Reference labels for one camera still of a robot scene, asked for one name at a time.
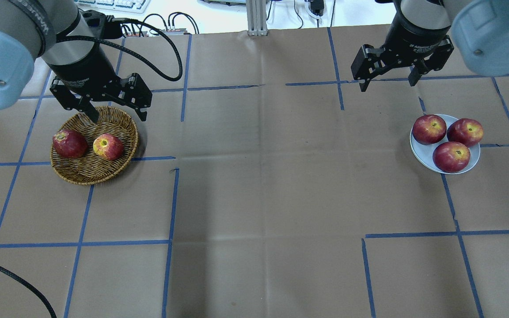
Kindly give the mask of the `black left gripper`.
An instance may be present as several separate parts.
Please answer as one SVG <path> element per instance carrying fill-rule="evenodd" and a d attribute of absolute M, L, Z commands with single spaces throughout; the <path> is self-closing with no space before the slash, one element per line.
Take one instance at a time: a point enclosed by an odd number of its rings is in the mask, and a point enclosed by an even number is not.
<path fill-rule="evenodd" d="M 90 85 L 89 79 L 66 83 L 54 78 L 50 92 L 66 110 L 78 110 L 84 113 L 93 123 L 99 121 L 99 111 L 91 104 L 95 102 L 114 102 L 135 110 L 140 121 L 147 121 L 147 108 L 152 105 L 152 92 L 138 73 L 128 78 L 106 79 L 104 83 Z"/>

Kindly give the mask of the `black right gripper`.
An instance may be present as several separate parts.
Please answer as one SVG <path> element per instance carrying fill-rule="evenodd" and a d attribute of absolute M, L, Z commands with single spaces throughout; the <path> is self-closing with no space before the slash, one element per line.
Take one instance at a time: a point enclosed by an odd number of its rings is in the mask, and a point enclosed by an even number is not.
<path fill-rule="evenodd" d="M 453 52 L 449 36 L 428 46 L 406 40 L 386 42 L 380 48 L 364 44 L 351 64 L 351 72 L 353 79 L 359 81 L 360 91 L 366 92 L 372 79 L 395 68 L 410 67 L 408 82 L 414 87 L 430 71 L 442 70 Z"/>

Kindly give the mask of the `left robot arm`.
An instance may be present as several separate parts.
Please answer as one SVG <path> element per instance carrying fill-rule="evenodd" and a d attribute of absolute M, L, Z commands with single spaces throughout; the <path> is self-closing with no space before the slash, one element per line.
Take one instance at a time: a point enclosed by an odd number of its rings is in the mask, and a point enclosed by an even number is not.
<path fill-rule="evenodd" d="M 119 78 L 101 49 L 121 36 L 112 16 L 82 11 L 73 0 L 0 0 L 0 110 L 18 101 L 42 58 L 55 74 L 51 94 L 65 110 L 97 121 L 92 102 L 114 102 L 145 121 L 152 93 L 139 74 Z"/>

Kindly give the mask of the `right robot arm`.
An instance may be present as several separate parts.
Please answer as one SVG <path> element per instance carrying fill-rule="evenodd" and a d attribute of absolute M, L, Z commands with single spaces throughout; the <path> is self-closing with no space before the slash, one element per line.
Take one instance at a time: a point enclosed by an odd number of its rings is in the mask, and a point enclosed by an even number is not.
<path fill-rule="evenodd" d="M 472 0 L 443 6 L 396 0 L 393 23 L 190 35 L 180 90 L 330 86 L 364 89 L 372 81 L 415 85 L 462 58 L 468 76 L 509 76 L 509 0 Z"/>

